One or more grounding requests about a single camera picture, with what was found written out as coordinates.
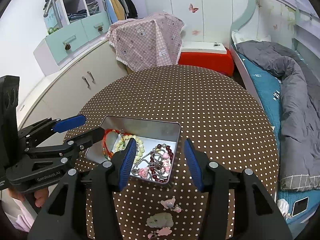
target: human hand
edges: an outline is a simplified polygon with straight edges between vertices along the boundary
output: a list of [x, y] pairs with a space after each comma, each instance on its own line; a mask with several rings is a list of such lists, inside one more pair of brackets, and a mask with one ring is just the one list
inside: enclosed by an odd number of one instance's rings
[[[22, 193], [18, 192], [17, 190], [15, 190], [13, 188], [9, 188], [8, 190], [9, 190], [10, 197], [18, 199], [20, 201], [25, 200], [24, 195]], [[49, 197], [49, 189], [48, 188], [43, 188], [43, 189], [37, 190], [35, 192], [35, 198], [36, 198], [35, 205], [37, 207], [42, 207], [48, 197]]]

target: red ottoman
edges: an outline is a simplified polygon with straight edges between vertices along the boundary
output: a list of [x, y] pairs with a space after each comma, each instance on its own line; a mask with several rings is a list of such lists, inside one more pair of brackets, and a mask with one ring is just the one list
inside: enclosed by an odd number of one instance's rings
[[226, 50], [227, 54], [182, 52], [179, 59], [179, 64], [205, 67], [231, 77], [235, 66], [230, 50]]

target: round table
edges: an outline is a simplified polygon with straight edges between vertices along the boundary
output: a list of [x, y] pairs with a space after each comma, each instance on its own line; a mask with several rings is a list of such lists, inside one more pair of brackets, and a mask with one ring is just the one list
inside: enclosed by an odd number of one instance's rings
[[[182, 144], [191, 138], [196, 149], [232, 171], [251, 168], [274, 197], [278, 154], [272, 127], [261, 106], [239, 84], [215, 71], [186, 65], [150, 68], [125, 76], [97, 93], [80, 111], [84, 126], [69, 131], [66, 138], [99, 126], [106, 115], [153, 119], [181, 124], [172, 188], [129, 178], [114, 203], [123, 239], [148, 239], [157, 228], [146, 220], [169, 212], [174, 225], [169, 236], [158, 239], [197, 239], [207, 202], [207, 194], [193, 185]], [[76, 162], [79, 171], [97, 165], [84, 158]], [[88, 236], [94, 238], [90, 191], [87, 194]], [[183, 209], [175, 213], [163, 209], [161, 200], [175, 198]], [[234, 195], [229, 193], [226, 238], [233, 234]]]

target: pink checkered cloth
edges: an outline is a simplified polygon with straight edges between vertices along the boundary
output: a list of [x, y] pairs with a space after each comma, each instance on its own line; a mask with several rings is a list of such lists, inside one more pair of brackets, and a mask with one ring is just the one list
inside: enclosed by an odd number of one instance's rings
[[112, 24], [107, 33], [116, 59], [133, 71], [177, 64], [182, 44], [182, 20], [167, 13]]

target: red butterfly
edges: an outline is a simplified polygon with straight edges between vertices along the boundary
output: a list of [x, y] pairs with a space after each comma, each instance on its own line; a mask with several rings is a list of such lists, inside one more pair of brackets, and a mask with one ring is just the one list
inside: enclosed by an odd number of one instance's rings
[[192, 11], [193, 13], [195, 13], [197, 10], [199, 10], [199, 8], [193, 8], [192, 3], [190, 3], [189, 11]]

